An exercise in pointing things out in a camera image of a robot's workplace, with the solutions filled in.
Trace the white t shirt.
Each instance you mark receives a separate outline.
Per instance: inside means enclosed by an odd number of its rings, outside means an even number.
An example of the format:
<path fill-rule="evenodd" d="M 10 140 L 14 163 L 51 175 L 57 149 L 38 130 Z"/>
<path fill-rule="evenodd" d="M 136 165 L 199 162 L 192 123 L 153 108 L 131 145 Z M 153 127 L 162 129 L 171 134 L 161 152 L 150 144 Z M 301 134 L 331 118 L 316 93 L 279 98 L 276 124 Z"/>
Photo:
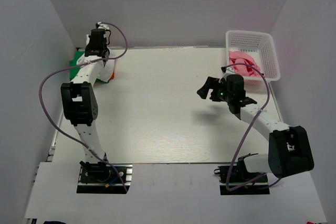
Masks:
<path fill-rule="evenodd" d="M 76 61 L 76 65 L 82 64 L 85 61 L 84 54 L 82 54 Z M 115 60 L 108 60 L 102 72 L 98 75 L 97 79 L 102 82 L 109 82 L 110 77 L 115 70 Z"/>

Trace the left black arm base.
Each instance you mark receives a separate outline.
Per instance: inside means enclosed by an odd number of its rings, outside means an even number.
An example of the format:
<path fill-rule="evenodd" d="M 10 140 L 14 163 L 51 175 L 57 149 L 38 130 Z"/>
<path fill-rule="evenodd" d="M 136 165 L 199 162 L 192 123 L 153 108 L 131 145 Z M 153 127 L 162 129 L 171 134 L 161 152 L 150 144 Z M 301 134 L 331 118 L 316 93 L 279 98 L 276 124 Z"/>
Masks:
<path fill-rule="evenodd" d="M 80 162 L 78 194 L 126 194 L 132 180 L 132 164 Z"/>

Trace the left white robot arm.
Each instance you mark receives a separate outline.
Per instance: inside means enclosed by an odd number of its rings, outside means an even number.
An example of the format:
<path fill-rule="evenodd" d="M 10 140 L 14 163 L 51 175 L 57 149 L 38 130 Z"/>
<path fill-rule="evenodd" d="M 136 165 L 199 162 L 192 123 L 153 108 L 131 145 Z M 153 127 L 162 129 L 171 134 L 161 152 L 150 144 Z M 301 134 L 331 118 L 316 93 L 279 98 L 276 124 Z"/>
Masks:
<path fill-rule="evenodd" d="M 107 47 L 107 30 L 97 27 L 87 36 L 83 62 L 76 76 L 61 85 L 61 98 L 64 116 L 74 126 L 84 146 L 85 162 L 97 163 L 107 161 L 96 128 L 98 103 L 93 91 L 97 78 L 105 73 L 109 49 Z"/>

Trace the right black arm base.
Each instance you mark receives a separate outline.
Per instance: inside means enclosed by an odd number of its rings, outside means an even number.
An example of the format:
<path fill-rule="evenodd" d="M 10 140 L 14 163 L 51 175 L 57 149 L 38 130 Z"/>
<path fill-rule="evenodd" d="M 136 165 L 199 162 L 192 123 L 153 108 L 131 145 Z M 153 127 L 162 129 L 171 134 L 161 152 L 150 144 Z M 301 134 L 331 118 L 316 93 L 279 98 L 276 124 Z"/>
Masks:
<path fill-rule="evenodd" d="M 258 179 L 254 179 L 251 183 L 246 184 L 234 191 L 226 189 L 226 177 L 228 174 L 229 165 L 218 166 L 214 169 L 214 175 L 219 177 L 219 189 L 221 196 L 242 196 L 242 195 L 269 195 L 270 190 L 268 188 L 268 178 L 266 175 Z M 248 173 L 243 171 L 241 167 L 237 168 L 237 165 L 233 166 L 232 173 L 229 179 L 229 187 L 235 187 L 243 184 L 257 176 L 260 173 Z"/>

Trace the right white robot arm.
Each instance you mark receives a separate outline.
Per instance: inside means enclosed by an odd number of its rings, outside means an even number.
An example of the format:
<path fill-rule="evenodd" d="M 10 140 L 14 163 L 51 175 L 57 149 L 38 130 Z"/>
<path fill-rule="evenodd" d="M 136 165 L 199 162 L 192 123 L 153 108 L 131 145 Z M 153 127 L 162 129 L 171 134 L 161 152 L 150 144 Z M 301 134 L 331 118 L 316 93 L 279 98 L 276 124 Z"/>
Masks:
<path fill-rule="evenodd" d="M 201 99 L 226 102 L 234 116 L 268 141 L 267 154 L 247 154 L 234 159 L 237 163 L 230 172 L 235 176 L 248 181 L 255 176 L 272 173 L 281 179 L 314 169 L 307 131 L 302 126 L 282 123 L 268 114 L 257 101 L 246 95 L 242 76 L 208 77 L 197 94 Z"/>

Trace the green folded t shirt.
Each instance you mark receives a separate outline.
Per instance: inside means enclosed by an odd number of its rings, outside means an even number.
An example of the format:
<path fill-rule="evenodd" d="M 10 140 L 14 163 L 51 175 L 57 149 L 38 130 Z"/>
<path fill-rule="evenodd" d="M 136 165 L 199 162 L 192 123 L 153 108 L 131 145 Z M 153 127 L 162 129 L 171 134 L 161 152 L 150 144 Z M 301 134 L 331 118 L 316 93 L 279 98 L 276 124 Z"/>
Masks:
<path fill-rule="evenodd" d="M 75 66 L 77 59 L 82 55 L 85 54 L 84 51 L 76 51 L 73 60 L 69 61 L 70 66 Z M 70 70 L 69 80 L 71 81 L 79 72 L 80 68 L 75 68 Z"/>

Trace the pink t shirt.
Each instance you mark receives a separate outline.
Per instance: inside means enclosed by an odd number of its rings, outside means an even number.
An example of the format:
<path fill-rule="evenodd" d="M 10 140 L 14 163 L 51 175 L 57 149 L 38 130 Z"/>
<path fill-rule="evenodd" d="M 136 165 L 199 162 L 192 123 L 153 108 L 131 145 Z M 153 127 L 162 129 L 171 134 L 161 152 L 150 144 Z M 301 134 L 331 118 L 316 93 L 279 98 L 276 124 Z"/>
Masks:
<path fill-rule="evenodd" d="M 260 67 L 255 60 L 247 53 L 241 51 L 229 52 L 229 65 L 234 71 L 246 77 L 260 77 Z"/>

